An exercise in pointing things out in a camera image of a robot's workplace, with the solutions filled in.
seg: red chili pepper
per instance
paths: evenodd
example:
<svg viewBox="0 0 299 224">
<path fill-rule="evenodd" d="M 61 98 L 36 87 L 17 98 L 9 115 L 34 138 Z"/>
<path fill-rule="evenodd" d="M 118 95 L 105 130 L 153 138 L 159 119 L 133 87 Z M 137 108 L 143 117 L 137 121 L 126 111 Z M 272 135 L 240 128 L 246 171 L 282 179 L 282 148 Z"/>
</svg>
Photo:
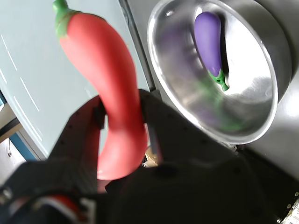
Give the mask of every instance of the red chili pepper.
<svg viewBox="0 0 299 224">
<path fill-rule="evenodd" d="M 125 42 L 102 18 L 53 3 L 56 33 L 73 65 L 98 91 L 109 120 L 98 179 L 122 178 L 138 168 L 147 146 L 135 66 Z"/>
</svg>

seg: white table surface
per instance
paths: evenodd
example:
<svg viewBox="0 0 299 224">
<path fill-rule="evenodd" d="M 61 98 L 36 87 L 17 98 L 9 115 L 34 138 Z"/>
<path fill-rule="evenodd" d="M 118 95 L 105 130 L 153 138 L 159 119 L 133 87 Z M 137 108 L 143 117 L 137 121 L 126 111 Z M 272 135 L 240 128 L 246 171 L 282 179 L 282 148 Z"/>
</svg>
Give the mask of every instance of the white table surface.
<svg viewBox="0 0 299 224">
<path fill-rule="evenodd" d="M 52 2 L 0 0 L 0 90 L 46 157 L 69 116 L 97 95 L 59 45 Z M 148 90 L 118 0 L 68 0 L 68 4 L 105 18 L 119 32 L 135 61 L 138 86 Z M 101 145 L 106 134 L 101 134 Z"/>
</svg>

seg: stainless steel bowl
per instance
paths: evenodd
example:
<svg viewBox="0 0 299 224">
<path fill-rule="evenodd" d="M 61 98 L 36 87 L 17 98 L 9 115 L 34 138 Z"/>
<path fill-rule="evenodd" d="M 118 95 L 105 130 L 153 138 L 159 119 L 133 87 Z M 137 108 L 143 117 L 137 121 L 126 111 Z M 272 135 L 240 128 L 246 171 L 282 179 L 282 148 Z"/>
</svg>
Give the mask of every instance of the stainless steel bowl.
<svg viewBox="0 0 299 224">
<path fill-rule="evenodd" d="M 221 18 L 223 67 L 229 90 L 211 80 L 194 44 L 193 24 L 203 11 Z M 285 35 L 253 0 L 163 0 L 149 19 L 151 61 L 178 110 L 208 135 L 246 144 L 270 127 L 291 78 Z"/>
</svg>

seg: toy vegetable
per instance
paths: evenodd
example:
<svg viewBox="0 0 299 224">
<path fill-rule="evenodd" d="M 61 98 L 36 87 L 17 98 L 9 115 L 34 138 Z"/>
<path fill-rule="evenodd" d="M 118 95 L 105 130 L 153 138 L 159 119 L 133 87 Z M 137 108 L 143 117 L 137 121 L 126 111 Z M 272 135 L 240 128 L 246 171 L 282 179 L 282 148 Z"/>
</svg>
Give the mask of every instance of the toy vegetable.
<svg viewBox="0 0 299 224">
<path fill-rule="evenodd" d="M 199 14 L 194 23 L 194 36 L 201 60 L 209 75 L 222 86 L 223 91 L 228 90 L 221 63 L 221 21 L 219 17 L 210 12 Z"/>
<path fill-rule="evenodd" d="M 98 179 L 122 178 L 138 168 L 147 147 L 135 66 L 120 35 L 101 17 L 53 3 L 56 34 L 73 65 L 99 93 L 109 120 Z"/>
</svg>

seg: green pepper stem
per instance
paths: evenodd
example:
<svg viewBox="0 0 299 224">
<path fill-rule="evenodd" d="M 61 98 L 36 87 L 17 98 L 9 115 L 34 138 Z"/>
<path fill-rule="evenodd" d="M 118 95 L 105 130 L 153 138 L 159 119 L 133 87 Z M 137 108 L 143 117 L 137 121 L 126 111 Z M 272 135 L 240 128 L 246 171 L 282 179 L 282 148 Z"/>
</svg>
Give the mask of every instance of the green pepper stem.
<svg viewBox="0 0 299 224">
<path fill-rule="evenodd" d="M 59 10 L 66 10 L 68 9 L 68 5 L 66 0 L 56 0 L 53 2 L 53 10 L 57 14 Z"/>
<path fill-rule="evenodd" d="M 56 18 L 55 18 L 56 35 L 59 38 L 66 37 L 69 21 L 71 20 L 73 15 L 80 12 L 69 9 L 66 0 L 54 1 L 53 10 L 56 13 Z"/>
</svg>

